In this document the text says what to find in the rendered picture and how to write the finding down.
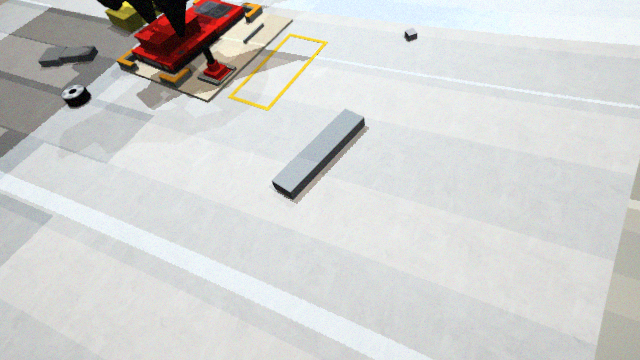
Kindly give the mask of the small black tyre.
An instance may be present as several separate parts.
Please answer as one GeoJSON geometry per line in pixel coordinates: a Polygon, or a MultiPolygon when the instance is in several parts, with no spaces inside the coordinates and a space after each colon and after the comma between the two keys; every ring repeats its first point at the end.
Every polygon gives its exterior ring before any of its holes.
{"type": "Polygon", "coordinates": [[[68,106],[79,107],[89,102],[91,94],[83,84],[75,84],[65,88],[61,93],[61,97],[67,102],[68,106]]]}

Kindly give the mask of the yellow rectangular outline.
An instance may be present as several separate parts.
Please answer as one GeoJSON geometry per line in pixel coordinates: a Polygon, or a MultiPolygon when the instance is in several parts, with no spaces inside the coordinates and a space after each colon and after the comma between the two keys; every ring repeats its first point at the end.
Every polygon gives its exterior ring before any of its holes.
{"type": "Polygon", "coordinates": [[[237,102],[242,102],[266,111],[269,111],[272,106],[279,100],[279,98],[287,91],[287,89],[294,83],[295,79],[302,73],[302,71],[309,65],[309,63],[317,56],[317,54],[324,48],[324,46],[327,44],[328,42],[325,41],[321,41],[321,40],[316,40],[316,39],[311,39],[311,38],[307,38],[307,37],[302,37],[302,36],[297,36],[297,35],[293,35],[293,33],[289,33],[288,36],[283,40],[283,42],[257,67],[255,68],[243,81],[242,83],[228,96],[228,98],[234,99],[237,102]],[[274,99],[274,101],[268,106],[261,106],[243,99],[240,99],[238,97],[233,96],[242,86],[243,84],[249,79],[251,78],[274,54],[275,52],[290,38],[290,37],[295,37],[295,38],[299,38],[299,39],[304,39],[304,40],[309,40],[309,41],[313,41],[313,42],[318,42],[318,43],[322,43],[322,46],[314,53],[314,55],[306,62],[306,64],[298,71],[298,73],[290,80],[290,83],[282,90],[282,92],[274,99]]]}

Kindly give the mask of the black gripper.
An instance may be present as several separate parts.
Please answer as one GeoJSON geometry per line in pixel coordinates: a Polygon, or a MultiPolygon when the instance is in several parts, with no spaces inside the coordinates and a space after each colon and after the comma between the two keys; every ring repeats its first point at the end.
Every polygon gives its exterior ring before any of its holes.
{"type": "Polygon", "coordinates": [[[189,0],[126,0],[149,24],[157,19],[155,11],[161,12],[170,21],[179,37],[185,33],[186,4],[189,0]],[[153,7],[153,4],[156,7],[153,7]]]}

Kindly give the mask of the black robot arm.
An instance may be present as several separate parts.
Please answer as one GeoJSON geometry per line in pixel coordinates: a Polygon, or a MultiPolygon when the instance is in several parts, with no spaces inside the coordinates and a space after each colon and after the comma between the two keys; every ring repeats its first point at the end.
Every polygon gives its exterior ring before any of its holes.
{"type": "Polygon", "coordinates": [[[105,8],[110,8],[116,11],[123,6],[123,3],[126,0],[96,0],[96,1],[99,1],[101,5],[103,5],[105,8]]]}

